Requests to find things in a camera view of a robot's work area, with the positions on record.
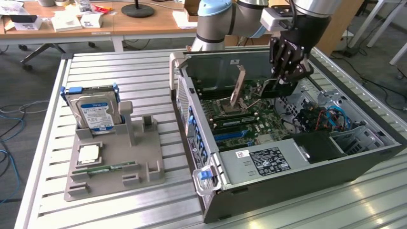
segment motherboard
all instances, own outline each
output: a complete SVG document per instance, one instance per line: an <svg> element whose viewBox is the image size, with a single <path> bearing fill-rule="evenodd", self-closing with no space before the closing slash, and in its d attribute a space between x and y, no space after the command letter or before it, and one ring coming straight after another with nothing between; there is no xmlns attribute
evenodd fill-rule
<svg viewBox="0 0 407 229"><path fill-rule="evenodd" d="M273 99L261 99L256 82L244 83L241 96L234 106L230 97L201 100L218 151L280 141L294 126L284 125L281 115L273 109Z"/></svg>

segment table leg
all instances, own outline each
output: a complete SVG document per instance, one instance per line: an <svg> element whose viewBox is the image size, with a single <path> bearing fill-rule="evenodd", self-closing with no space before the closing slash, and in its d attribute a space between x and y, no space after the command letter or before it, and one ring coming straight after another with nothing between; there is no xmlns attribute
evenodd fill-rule
<svg viewBox="0 0 407 229"><path fill-rule="evenodd" d="M401 8L404 7L405 4L405 0L401 1L401 3L398 4L398 6L393 9L392 13L388 15L382 25L380 26L374 36L372 37L372 39L369 40L369 42L366 43L366 47L370 48L377 40L377 38L380 37L380 35L382 34L388 24L392 22L393 18L396 17L397 13L400 12Z"/></svg>
<svg viewBox="0 0 407 229"><path fill-rule="evenodd" d="M122 49L122 36L111 36L111 42L114 47L114 52L123 52Z"/></svg>
<svg viewBox="0 0 407 229"><path fill-rule="evenodd" d="M357 33L354 34L354 36L353 36L353 38L352 38L352 40L350 40L350 43L349 43L349 45L348 45L349 48L354 46L357 40L360 39L360 37L361 37L361 35L362 35L362 32L366 30L366 27L368 27L369 23L372 22L372 20L373 20L373 18L374 18L374 16L376 16L376 14L377 14L377 12L378 12L381 6L384 5L384 1L385 1L385 0L378 0L376 6L374 6L374 8L373 8L373 10L372 10L370 13L368 14L368 17L366 17L366 19L364 20L362 25L360 26L360 29L357 30Z"/></svg>
<svg viewBox="0 0 407 229"><path fill-rule="evenodd" d="M401 58L401 56L407 53L407 43L404 44L404 46L401 47L400 51L396 53L396 55L393 56L392 60L388 62L390 65L394 65L394 63L398 61L398 59Z"/></svg>

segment lamp base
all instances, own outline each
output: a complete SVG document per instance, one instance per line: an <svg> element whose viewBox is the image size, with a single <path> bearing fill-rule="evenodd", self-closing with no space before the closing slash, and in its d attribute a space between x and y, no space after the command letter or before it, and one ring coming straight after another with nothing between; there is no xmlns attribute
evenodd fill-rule
<svg viewBox="0 0 407 229"><path fill-rule="evenodd" d="M153 14L154 10L151 7L146 5L138 4L138 9L135 9L135 5L130 4L121 7L121 13L131 18L145 18Z"/></svg>

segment power supply label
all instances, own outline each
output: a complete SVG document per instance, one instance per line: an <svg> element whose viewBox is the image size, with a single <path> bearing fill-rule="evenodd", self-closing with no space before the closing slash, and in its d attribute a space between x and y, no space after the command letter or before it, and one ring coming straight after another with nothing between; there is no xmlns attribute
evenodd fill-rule
<svg viewBox="0 0 407 229"><path fill-rule="evenodd" d="M249 157L261 176L290 169L277 147L250 152Z"/></svg>

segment wooden desk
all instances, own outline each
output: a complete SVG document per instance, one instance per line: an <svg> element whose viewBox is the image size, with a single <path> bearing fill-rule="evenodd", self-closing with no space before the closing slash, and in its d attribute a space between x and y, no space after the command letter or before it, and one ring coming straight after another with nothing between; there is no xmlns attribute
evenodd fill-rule
<svg viewBox="0 0 407 229"><path fill-rule="evenodd" d="M270 0L272 5L286 4L285 0ZM352 16L358 9L362 0L342 0L334 14L326 31L316 47L329 55L341 38ZM93 42L111 41L115 52L122 52L122 40L127 39L154 39L154 38L178 38L194 37L196 30L181 30L175 26L171 18L171 9L149 5L154 14L147 18L130 18L121 13L121 7L130 2L97 2L95 4L111 7L117 14L102 16L102 27L99 29L81 29L65 32L54 32L50 22L41 25L38 31L15 31L10 29L3 31L0 22L0 45L1 44L39 44L39 43L62 43L62 42ZM174 2L161 2L171 8L181 8L182 5ZM62 7L41 7L37 2L25 2L23 7L31 15L51 17L53 11L62 10Z"/></svg>
<svg viewBox="0 0 407 229"><path fill-rule="evenodd" d="M102 6L111 7L111 2L102 2ZM63 10L61 6L41 7L37 2L25 2L23 8L30 15L38 15L42 18L50 18L54 15L54 11ZM9 21L9 17L3 17L3 24ZM81 37L94 36L94 32L113 32L113 16L102 15L102 27L101 28L86 28L81 30L70 30L63 32L54 32L50 21L42 22L39 30L35 31L17 31L14 28L3 31L3 36L0 38L5 39L26 39L26 38L54 38L54 37Z"/></svg>
<svg viewBox="0 0 407 229"><path fill-rule="evenodd" d="M54 32L51 23L43 22L37 31L15 31L14 28L5 31L3 24L9 17L0 19L0 45L15 44L42 44L63 42L94 42L111 41L115 52L122 52L121 41L125 39L154 39L194 37L196 30L181 30L171 18L171 9L151 5L155 10L154 15L134 19L121 13L121 7L130 2L97 2L97 5L111 7L117 14L102 16L101 28L83 28L79 30ZM173 2L161 2L161 5L181 8L182 4ZM38 15L43 18L51 17L53 11L62 10L62 7L41 7L37 2L25 2L23 8L30 15Z"/></svg>
<svg viewBox="0 0 407 229"><path fill-rule="evenodd" d="M151 34L151 33L194 33L196 29L181 30L171 17L170 9L149 5L154 13L146 18L130 18L121 13L121 7L130 4L129 2L113 2L113 9L117 12L113 20L114 35ZM162 4L171 8L182 8L180 3L167 2Z"/></svg>

